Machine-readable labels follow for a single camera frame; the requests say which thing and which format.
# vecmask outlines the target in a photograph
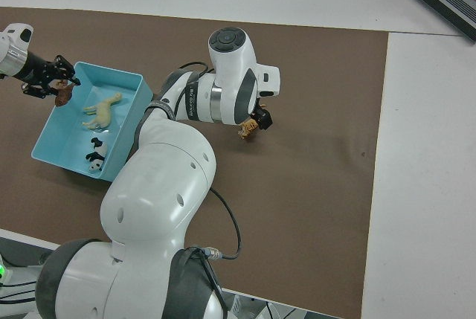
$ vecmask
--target light blue tray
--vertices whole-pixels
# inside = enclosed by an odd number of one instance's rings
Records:
[[[127,160],[134,132],[152,99],[142,75],[78,62],[74,66],[81,86],[63,107],[54,107],[31,156],[92,178],[113,181]],[[93,106],[116,92],[122,100],[111,107],[112,121],[104,130],[90,130],[82,122],[92,120],[83,108]],[[86,154],[93,152],[91,139],[97,137],[108,147],[102,170],[89,171]]]

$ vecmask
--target brown table surface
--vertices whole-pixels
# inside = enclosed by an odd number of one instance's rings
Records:
[[[236,261],[215,264],[223,287],[343,318],[360,318],[387,33],[73,10],[0,8],[0,28],[35,28],[30,51],[143,74],[154,92],[178,66],[210,62],[207,40],[245,29],[257,60],[281,73],[274,120],[243,141],[238,127],[191,123],[215,150],[215,187],[242,229]],[[33,160],[54,99],[0,82],[0,228],[50,242],[106,240],[99,219],[109,183]],[[236,237],[208,196],[188,245],[232,253]]]

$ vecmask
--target black and white toy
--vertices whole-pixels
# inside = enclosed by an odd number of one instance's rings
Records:
[[[93,143],[93,152],[86,155],[86,159],[91,162],[89,166],[90,172],[102,170],[102,166],[107,153],[107,144],[94,137],[91,139]]]

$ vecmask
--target white floor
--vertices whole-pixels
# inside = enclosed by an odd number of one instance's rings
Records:
[[[0,6],[398,32],[390,34],[387,52],[362,318],[476,318],[476,52],[463,37],[429,35],[459,33],[419,1],[0,0]]]

